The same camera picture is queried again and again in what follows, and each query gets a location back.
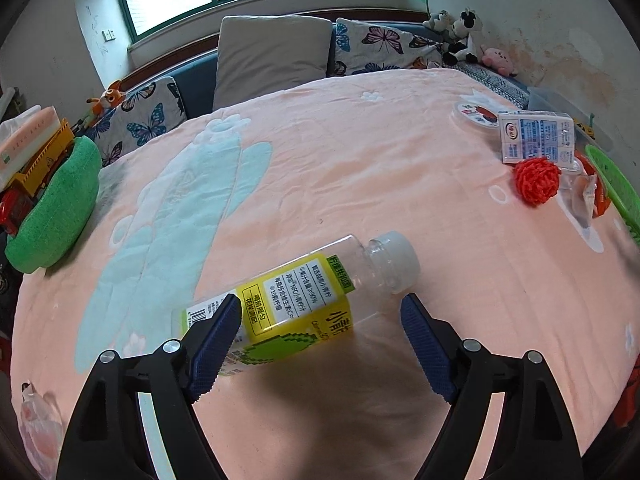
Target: green lime graphic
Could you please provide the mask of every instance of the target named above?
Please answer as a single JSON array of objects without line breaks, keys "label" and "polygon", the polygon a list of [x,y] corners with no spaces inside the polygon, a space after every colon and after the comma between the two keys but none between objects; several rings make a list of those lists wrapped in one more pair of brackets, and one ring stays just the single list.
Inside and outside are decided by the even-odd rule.
[{"label": "green lime graphic", "polygon": [[308,348],[318,338],[313,334],[284,334],[265,339],[244,349],[241,361],[247,365],[270,363]]}]

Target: window sill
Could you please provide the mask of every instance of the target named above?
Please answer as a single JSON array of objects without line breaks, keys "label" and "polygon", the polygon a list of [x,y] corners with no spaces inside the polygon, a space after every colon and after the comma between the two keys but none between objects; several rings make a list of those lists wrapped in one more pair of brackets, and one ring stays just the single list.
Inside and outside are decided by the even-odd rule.
[{"label": "window sill", "polygon": [[[148,36],[144,37],[142,40],[139,40],[136,43],[133,43],[128,48],[128,51],[130,54],[134,54],[135,51],[137,51],[140,48],[143,48],[145,45],[148,45],[149,43],[155,43],[159,38],[162,38],[167,34],[171,34],[172,32],[176,32],[190,23],[197,22],[199,20],[206,18],[207,16],[211,16],[215,14],[222,14],[225,16],[228,14],[233,14],[233,10],[237,7],[243,7],[247,3],[255,3],[260,1],[263,1],[263,0],[233,0],[231,2],[219,4],[215,7],[211,7],[210,9],[203,10],[201,12],[198,12],[196,14],[183,18],[178,22],[171,23],[170,25],[167,25],[166,27],[154,32],[153,34],[149,34]],[[213,34],[216,32],[217,32],[216,30],[210,31],[210,32],[207,31],[206,34]]]}]

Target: pink bedspread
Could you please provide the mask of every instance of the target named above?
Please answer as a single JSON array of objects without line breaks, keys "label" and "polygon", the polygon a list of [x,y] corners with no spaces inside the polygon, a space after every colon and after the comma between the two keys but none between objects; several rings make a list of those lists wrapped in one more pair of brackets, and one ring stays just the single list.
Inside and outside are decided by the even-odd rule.
[{"label": "pink bedspread", "polygon": [[[464,95],[508,107],[453,70],[325,79],[188,121],[105,168],[72,253],[25,277],[14,407],[20,384],[33,381],[68,421],[99,352],[152,351],[170,336],[172,308],[345,234],[398,230],[417,250],[415,292],[432,316],[494,353],[545,355],[584,452],[638,355],[638,248],[613,207],[583,230],[559,198],[523,205],[497,139],[452,117]],[[197,186],[200,205],[184,209],[193,222],[176,221]],[[124,247],[139,234],[153,257],[136,267]],[[229,478],[414,477],[448,405],[431,391],[397,308],[216,381],[196,412]],[[492,402],[469,478],[484,473],[499,412]]]}]

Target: barcode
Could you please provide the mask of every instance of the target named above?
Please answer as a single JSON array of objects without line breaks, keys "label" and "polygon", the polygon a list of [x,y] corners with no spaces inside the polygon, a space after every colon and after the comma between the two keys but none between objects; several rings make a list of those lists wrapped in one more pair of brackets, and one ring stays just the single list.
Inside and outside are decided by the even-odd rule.
[{"label": "barcode", "polygon": [[207,319],[207,309],[197,310],[191,313],[191,324]]}]

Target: green pillow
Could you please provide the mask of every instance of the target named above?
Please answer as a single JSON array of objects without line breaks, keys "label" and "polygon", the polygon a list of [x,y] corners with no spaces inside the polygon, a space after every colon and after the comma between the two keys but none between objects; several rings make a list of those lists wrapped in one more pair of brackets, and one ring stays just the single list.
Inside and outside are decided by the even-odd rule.
[{"label": "green pillow", "polygon": [[71,155],[7,241],[4,254],[12,266],[30,274],[52,266],[73,246],[94,210],[101,167],[98,147],[88,137],[76,137]]}]

